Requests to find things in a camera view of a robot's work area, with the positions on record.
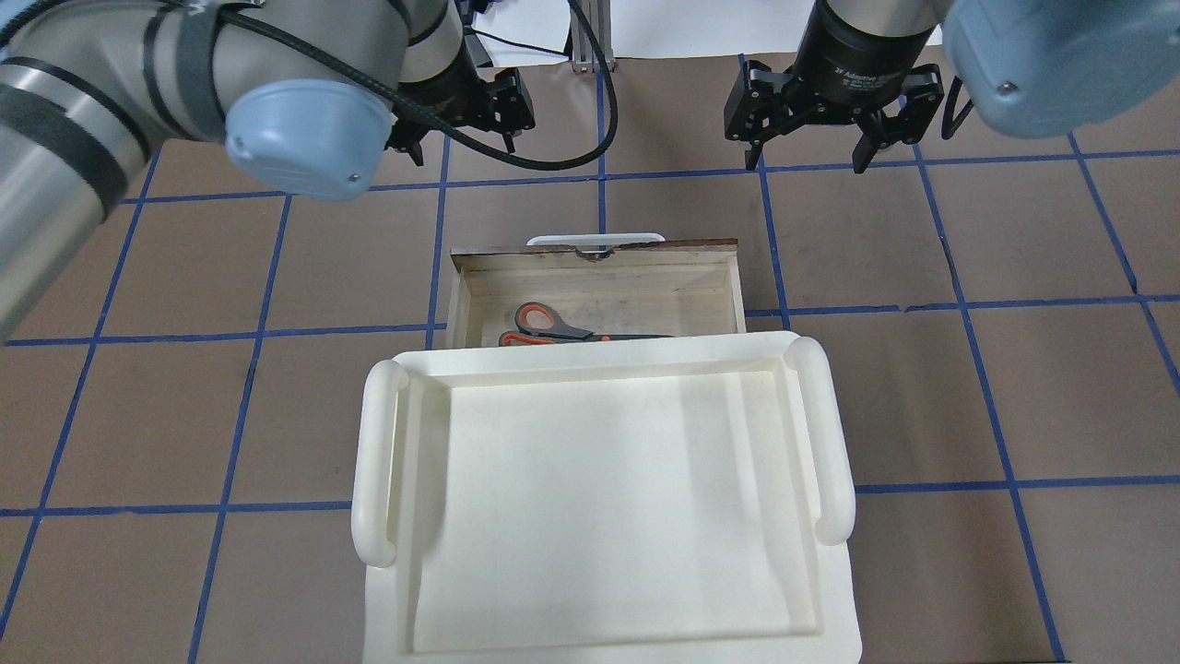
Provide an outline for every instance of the grid floor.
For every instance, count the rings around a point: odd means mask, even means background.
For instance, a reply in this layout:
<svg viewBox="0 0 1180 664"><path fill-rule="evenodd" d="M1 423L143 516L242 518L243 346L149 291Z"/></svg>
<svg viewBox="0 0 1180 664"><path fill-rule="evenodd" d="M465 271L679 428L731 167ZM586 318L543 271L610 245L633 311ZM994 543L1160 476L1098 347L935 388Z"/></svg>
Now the grid floor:
<svg viewBox="0 0 1180 664"><path fill-rule="evenodd" d="M750 329L826 347L865 662L1174 658L1180 85L1060 139L972 118L857 176L843 129L742 170L736 71L621 63L597 167L434 137L343 204L165 145L0 353L0 662L359 660L366 372L438 344L450 248L601 230L738 237ZM520 152L591 146L601 81L526 79Z"/></svg>

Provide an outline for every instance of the drawer handle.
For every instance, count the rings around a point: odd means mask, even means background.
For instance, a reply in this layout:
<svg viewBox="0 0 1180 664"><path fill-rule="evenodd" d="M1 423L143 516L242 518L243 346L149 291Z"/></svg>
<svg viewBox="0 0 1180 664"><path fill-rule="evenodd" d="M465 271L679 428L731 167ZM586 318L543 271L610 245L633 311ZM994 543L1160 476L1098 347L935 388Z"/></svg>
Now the drawer handle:
<svg viewBox="0 0 1180 664"><path fill-rule="evenodd" d="M644 242L664 242L658 232L599 232L589 235L538 235L529 239L530 246L618 246Z"/></svg>

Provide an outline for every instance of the metal bracket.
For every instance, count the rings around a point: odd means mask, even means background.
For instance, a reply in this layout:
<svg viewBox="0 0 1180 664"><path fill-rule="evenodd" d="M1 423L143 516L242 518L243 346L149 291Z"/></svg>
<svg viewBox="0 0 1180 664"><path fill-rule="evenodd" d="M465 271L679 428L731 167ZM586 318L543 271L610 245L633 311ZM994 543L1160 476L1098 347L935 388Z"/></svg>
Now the metal bracket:
<svg viewBox="0 0 1180 664"><path fill-rule="evenodd" d="M610 0L577 0L582 11L590 20L598 45L607 55L607 68L615 71L615 50L610 46ZM570 37L573 44L573 54L570 61L576 73L590 73L598 71L598 60L594 57L594 48L590 47L590 39L582 24L578 22L573 12L570 12Z"/></svg>

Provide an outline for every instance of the black cable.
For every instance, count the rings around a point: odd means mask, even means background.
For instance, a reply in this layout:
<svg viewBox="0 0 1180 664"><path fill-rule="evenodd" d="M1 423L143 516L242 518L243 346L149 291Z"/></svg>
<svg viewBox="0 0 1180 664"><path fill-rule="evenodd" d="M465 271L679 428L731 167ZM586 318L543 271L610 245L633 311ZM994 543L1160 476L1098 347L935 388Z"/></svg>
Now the black cable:
<svg viewBox="0 0 1180 664"><path fill-rule="evenodd" d="M38 0L33 2L19 14L13 17L13 19L0 31L0 47L4 47L22 27L28 25L33 19L41 15L42 13L57 7L58 5L64 5L71 0ZM183 0L159 0L165 5L171 5L173 7L183 7ZM615 84L611 80L610 68L607 66L607 55L602 51L602 45L598 44L598 38L595 35L594 29L590 27L590 20L586 18L582 7L576 0L566 0L570 5L570 11L573 12L573 17L577 19L578 25L582 29L586 32L586 38L590 41L590 48L594 51L595 58L598 61L598 66L603 71L603 86L607 88L607 105L610 111L610 120L607 126L607 133L603 139L589 152L573 157L571 159L562 159L557 162L548 162L539 159L530 159L526 157L518 157L511 155L503 150L498 150L467 136L466 133L459 131L455 126L451 125L448 121L435 114L433 111L422 106L421 104L414 101L413 99L406 97L395 88L385 85L380 80L371 77L369 74L362 72L361 70L349 65L348 63L327 53L322 48L309 44L294 34L277 28L266 21L260 21L257 19L250 18L245 14L240 14L237 12L223 12L221 18L224 22L248 29L255 34L266 37L288 48L291 48L313 60L324 65L326 67L347 77L352 81L356 83L361 87L388 99L393 103L394 109L399 111L400 114L408 116L418 123L421 123L431 129L441 131L442 133L450 136L457 143L466 145L467 147L492 157L493 159L502 160L507 164L512 164L519 167L525 167L530 170L566 170L571 167L577 167L579 165L588 164L597 159L607 147L615 140L615 134L618 131L618 98L615 94Z"/></svg>
<svg viewBox="0 0 1180 664"><path fill-rule="evenodd" d="M544 46L535 46L532 44L522 44L520 41L512 41L511 39L505 39L503 37L499 37L499 35L496 35L496 34L492 34L492 33L489 33L489 32L484 32L481 29L476 29L473 27L468 27L467 29L470 29L471 32L473 32L473 33L476 33L476 34L478 34L480 37L486 37L486 38L489 38L489 39L491 39L493 41L499 41L500 44L507 44L509 46L516 46L517 48L529 48L531 51L539 51L542 53L550 53L552 55L560 55L563 58L568 57L568 54L565 53L565 51L555 51L552 48L545 48Z"/></svg>
<svg viewBox="0 0 1180 664"><path fill-rule="evenodd" d="M951 81L950 90L946 91L946 106L943 109L943 140L950 140L958 132L958 127L963 126L963 120L971 114L971 109L975 107L975 101L968 99L966 104L963 104L963 110L955 114L955 106L958 105L958 93L962 87L963 79L956 75L955 80Z"/></svg>

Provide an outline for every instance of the white paper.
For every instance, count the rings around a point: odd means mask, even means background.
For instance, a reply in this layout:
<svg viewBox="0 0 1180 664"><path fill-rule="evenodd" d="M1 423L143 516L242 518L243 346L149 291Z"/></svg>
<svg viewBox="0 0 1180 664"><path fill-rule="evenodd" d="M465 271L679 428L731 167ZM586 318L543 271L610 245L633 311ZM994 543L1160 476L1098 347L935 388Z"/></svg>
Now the white paper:
<svg viewBox="0 0 1180 664"><path fill-rule="evenodd" d="M616 58L700 58L793 53L812 0L612 0ZM476 27L513 41L560 51L570 28L565 0L498 0ZM540 65L563 58L483 40L497 66ZM930 44L942 44L935 29Z"/></svg>
<svg viewBox="0 0 1180 664"><path fill-rule="evenodd" d="M497 0L487 13L476 14L476 29L553 51L565 48L570 34L570 6L565 0ZM498 67L550 65L566 58L509 46L479 38Z"/></svg>

